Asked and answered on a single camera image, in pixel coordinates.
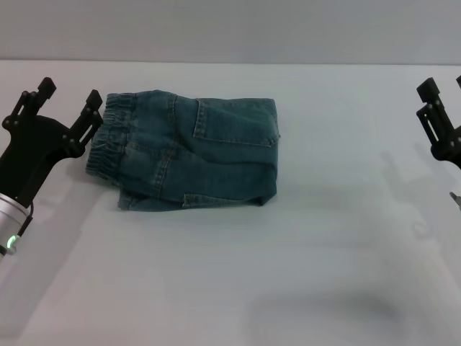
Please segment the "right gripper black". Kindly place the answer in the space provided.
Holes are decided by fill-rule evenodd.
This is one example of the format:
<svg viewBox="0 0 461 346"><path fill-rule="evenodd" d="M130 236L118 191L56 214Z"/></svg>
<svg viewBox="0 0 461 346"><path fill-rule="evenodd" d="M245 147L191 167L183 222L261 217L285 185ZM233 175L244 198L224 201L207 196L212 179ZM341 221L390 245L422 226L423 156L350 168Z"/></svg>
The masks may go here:
<svg viewBox="0 0 461 346"><path fill-rule="evenodd" d="M461 88L461 76L456 79ZM424 106L416 113L431 143L431 154L438 161L460 160L460 127L454 128L430 77L416 88Z"/></svg>

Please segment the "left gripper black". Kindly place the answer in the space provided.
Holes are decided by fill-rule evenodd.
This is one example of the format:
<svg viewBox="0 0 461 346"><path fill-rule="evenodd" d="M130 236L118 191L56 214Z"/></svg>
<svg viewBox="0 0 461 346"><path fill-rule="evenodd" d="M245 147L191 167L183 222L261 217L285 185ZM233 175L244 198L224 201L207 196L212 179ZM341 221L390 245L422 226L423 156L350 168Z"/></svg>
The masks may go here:
<svg viewBox="0 0 461 346"><path fill-rule="evenodd" d="M37 115L56 90L45 77L37 91L23 91L11 115L2 122L10 142L1 155L1 194L21 206L31 205L53 166L83 155L103 123L100 93L93 89L75 123L67 128L57 120Z"/></svg>

